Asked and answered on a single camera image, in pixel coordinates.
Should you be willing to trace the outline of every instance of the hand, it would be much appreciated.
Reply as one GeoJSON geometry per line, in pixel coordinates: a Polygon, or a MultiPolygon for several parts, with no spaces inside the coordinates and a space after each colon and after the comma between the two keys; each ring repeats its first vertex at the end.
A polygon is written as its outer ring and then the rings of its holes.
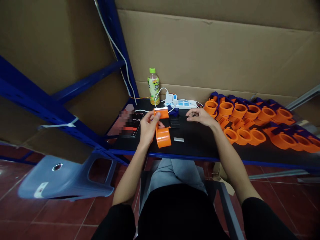
{"type": "Polygon", "coordinates": [[[164,128],[163,123],[159,121],[160,115],[160,113],[157,113],[155,116],[153,116],[153,111],[150,111],[143,117],[143,119],[141,119],[141,134],[139,145],[149,147],[152,143],[154,133],[156,131],[156,126],[159,125],[159,128],[164,128]]]}
{"type": "Polygon", "coordinates": [[[191,108],[186,116],[188,122],[199,122],[210,128],[219,127],[219,123],[209,115],[203,108],[191,108]]]}

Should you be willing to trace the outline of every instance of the blue plastic stool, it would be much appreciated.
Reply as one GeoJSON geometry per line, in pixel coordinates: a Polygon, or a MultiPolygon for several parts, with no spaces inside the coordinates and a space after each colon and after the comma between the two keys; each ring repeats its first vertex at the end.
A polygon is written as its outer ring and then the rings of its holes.
{"type": "Polygon", "coordinates": [[[93,153],[84,164],[70,162],[54,156],[45,156],[23,180],[18,190],[21,198],[77,200],[112,194],[110,186],[116,161],[112,161],[105,183],[89,179],[92,164],[100,154],[93,153]]]}

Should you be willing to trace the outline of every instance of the black sleeve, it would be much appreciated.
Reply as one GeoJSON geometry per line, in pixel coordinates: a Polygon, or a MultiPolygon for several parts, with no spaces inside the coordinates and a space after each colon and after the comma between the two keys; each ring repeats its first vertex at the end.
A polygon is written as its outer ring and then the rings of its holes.
{"type": "Polygon", "coordinates": [[[134,214],[130,205],[112,206],[91,240],[132,240],[136,233],[134,214]]]}
{"type": "Polygon", "coordinates": [[[247,198],[242,203],[244,231],[248,240],[253,239],[294,239],[297,237],[259,198],[247,198]]]}

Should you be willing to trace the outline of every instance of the power strip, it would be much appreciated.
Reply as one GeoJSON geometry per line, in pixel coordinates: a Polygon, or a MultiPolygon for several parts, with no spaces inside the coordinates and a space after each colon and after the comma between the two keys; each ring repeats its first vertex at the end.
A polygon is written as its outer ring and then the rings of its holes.
{"type": "Polygon", "coordinates": [[[196,101],[178,100],[177,95],[173,95],[169,93],[166,94],[166,100],[164,102],[165,107],[167,107],[168,105],[170,105],[171,107],[174,107],[174,105],[176,105],[176,108],[179,108],[179,109],[197,108],[196,101]]]}

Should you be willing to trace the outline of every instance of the black table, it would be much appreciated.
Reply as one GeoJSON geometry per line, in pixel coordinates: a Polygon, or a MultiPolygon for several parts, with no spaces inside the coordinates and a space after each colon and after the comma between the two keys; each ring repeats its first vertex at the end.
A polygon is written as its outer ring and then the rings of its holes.
{"type": "MultiPolygon", "coordinates": [[[[153,110],[154,106],[150,104],[149,99],[139,101],[135,109],[153,110]]],[[[148,156],[159,158],[178,158],[189,160],[204,160],[210,162],[219,161],[217,146],[213,133],[209,127],[197,122],[187,122],[185,116],[188,110],[179,110],[180,128],[171,128],[170,137],[172,146],[159,149],[156,138],[150,146],[148,156]],[[184,142],[173,141],[174,137],[184,138],[184,142]]],[[[169,120],[162,119],[163,124],[168,127],[169,120]]],[[[316,153],[299,152],[293,149],[282,150],[276,147],[266,135],[267,141],[258,146],[247,144],[240,146],[234,143],[232,146],[236,149],[244,164],[282,167],[305,170],[320,170],[320,155],[316,153]]],[[[133,155],[139,144],[140,130],[135,138],[119,137],[112,145],[110,151],[114,154],[133,155]]]]}

